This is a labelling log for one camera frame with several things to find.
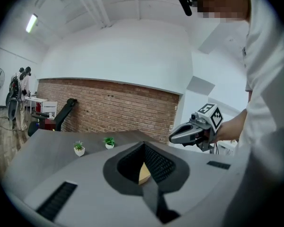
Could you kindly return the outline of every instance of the ceiling pipe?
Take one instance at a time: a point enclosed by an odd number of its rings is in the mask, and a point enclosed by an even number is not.
[[[110,20],[109,20],[109,17],[108,17],[108,15],[107,15],[107,13],[106,13],[106,10],[105,10],[105,7],[104,7],[104,5],[103,5],[102,0],[96,0],[96,1],[97,1],[98,5],[99,5],[100,11],[101,11],[101,13],[102,13],[102,16],[103,16],[103,18],[104,18],[104,21],[105,21],[106,25],[107,25],[108,27],[111,27],[111,26],[112,26],[112,23],[111,23]]]
[[[93,11],[95,13],[95,16],[97,17],[98,21],[101,22],[103,27],[106,27],[107,25],[102,21],[102,18],[101,18],[100,14],[99,14],[99,11],[98,11],[94,1],[93,0],[88,0],[88,2],[90,4],[91,8],[93,9]]]
[[[87,10],[87,12],[89,13],[89,15],[91,16],[91,18],[93,19],[93,21],[95,21],[100,28],[104,28],[104,25],[102,22],[100,22],[95,16],[94,14],[90,11],[89,7],[87,6],[86,2],[84,0],[80,0],[80,2],[82,3],[82,5],[85,7],[85,9]]]
[[[137,20],[140,20],[141,16],[140,16],[140,3],[139,3],[139,0],[135,0],[135,3],[136,3]]]

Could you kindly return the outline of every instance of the white ceiling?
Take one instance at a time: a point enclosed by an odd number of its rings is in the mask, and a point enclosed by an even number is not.
[[[89,9],[95,14],[89,0],[84,0]],[[137,18],[135,0],[101,0],[110,21]],[[178,0],[139,0],[140,18],[161,20],[185,27],[188,33],[198,31],[204,23],[203,18],[193,13],[187,17]],[[38,15],[38,22],[30,34],[25,28],[31,17]],[[10,11],[3,29],[17,36],[30,37],[43,46],[50,46],[61,40],[68,34],[80,31],[86,27],[96,25],[97,22],[90,16],[80,0],[19,0]],[[231,53],[238,54],[238,50],[244,43],[244,29],[233,31],[231,37],[227,37],[221,43]]]

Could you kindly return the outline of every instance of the black chair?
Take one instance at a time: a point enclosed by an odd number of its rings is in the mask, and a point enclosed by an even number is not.
[[[27,134],[29,136],[32,136],[38,129],[42,130],[52,130],[55,131],[61,131],[61,126],[64,121],[64,119],[67,117],[67,115],[71,112],[73,107],[76,105],[77,100],[70,98],[67,100],[66,105],[61,109],[61,111],[56,115],[55,119],[51,120],[48,119],[48,115],[44,113],[38,113],[32,115],[33,118],[39,119],[39,122],[31,122]]]

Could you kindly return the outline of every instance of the fluorescent light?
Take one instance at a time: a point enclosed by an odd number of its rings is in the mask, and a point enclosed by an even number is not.
[[[29,23],[27,25],[27,32],[28,33],[32,30],[32,28],[33,28],[33,26],[34,26],[34,24],[37,20],[37,17],[38,16],[36,14],[33,14],[32,17],[30,17]]]

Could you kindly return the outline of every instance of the green leaves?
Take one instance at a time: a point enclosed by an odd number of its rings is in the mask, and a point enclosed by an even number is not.
[[[76,141],[76,142],[74,143],[74,148],[75,148],[77,151],[82,150],[82,147],[83,147],[83,142],[81,142],[80,140],[79,140],[79,141]]]
[[[104,142],[107,145],[113,146],[115,144],[115,140],[113,137],[104,138]]]

